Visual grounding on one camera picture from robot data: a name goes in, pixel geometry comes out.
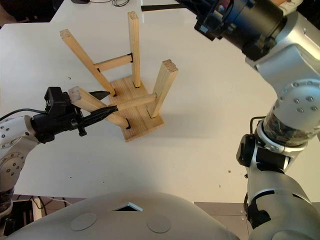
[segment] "screw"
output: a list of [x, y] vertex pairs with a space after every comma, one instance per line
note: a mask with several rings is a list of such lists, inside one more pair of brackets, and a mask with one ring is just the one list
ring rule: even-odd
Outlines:
[[314, 101], [314, 98], [312, 96], [307, 96], [305, 98], [308, 102], [313, 102]]

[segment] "table surface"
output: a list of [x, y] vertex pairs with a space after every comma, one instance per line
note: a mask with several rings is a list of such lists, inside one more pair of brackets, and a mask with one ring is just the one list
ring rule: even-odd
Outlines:
[[[177, 17], [174, 11], [166, 14]], [[105, 121], [88, 127], [85, 137], [61, 133], [29, 154], [17, 194], [87, 198], [159, 191], [197, 202], [243, 201], [247, 180], [236, 160], [239, 142], [249, 132], [250, 118], [265, 115], [276, 94], [226, 40], [207, 40], [191, 20], [169, 22], [140, 26], [146, 89], [152, 91], [163, 60], [172, 59], [179, 68], [161, 109], [165, 126], [128, 143]], [[7, 24], [0, 31], [1, 115], [44, 109], [49, 86], [103, 90], [60, 39], [63, 29], [94, 62], [130, 52], [126, 21]], [[130, 75], [131, 66], [103, 74], [113, 81]], [[320, 202], [318, 149], [313, 139], [288, 170], [314, 202]]]

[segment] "wooden stool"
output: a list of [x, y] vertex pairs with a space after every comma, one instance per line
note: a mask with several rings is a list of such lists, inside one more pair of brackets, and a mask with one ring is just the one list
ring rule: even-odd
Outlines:
[[[178, 74], [171, 60], [163, 61], [153, 93], [148, 94], [140, 79], [139, 19], [134, 11], [128, 13], [128, 22], [131, 53], [99, 63], [91, 60], [68, 29], [60, 32], [62, 40], [110, 93], [110, 106], [116, 105], [118, 112], [112, 113], [106, 120], [121, 127], [126, 142], [164, 125], [159, 110]], [[101, 73], [126, 64], [132, 64], [131, 76], [109, 82]], [[78, 86], [70, 89], [69, 95], [72, 104], [88, 112], [108, 107]]]

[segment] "circular cap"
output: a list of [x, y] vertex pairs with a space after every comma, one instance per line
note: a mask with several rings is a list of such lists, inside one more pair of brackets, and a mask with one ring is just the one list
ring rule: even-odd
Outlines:
[[73, 231], [82, 231], [91, 227], [97, 220], [97, 215], [93, 213], [85, 213], [78, 216], [71, 222], [71, 229]]
[[312, 240], [312, 238], [297, 231], [279, 231], [273, 235], [272, 240]]
[[148, 228], [157, 234], [164, 234], [171, 228], [170, 220], [161, 214], [154, 214], [146, 221]]

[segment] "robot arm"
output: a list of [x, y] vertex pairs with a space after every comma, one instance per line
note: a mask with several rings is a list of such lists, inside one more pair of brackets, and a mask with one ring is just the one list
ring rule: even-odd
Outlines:
[[[91, 94], [101, 100], [109, 92], [99, 91]], [[14, 187], [29, 152], [39, 143], [53, 141], [56, 134], [64, 131], [78, 129], [79, 135], [85, 136], [87, 134], [85, 127], [105, 119], [118, 110], [116, 106], [105, 107], [83, 117], [80, 108], [71, 104], [68, 93], [62, 92], [60, 87], [49, 87], [44, 99], [46, 108], [40, 114], [16, 118], [6, 118], [8, 116], [6, 115], [1, 118], [2, 121], [0, 120], [0, 231], [2, 232], [6, 217], [12, 209]]]
[[250, 239], [320, 239], [320, 216], [285, 171], [320, 131], [320, 32], [298, 12], [283, 17], [268, 0], [177, 0], [197, 15], [195, 29], [225, 38], [273, 87], [277, 100], [237, 159], [248, 177]]

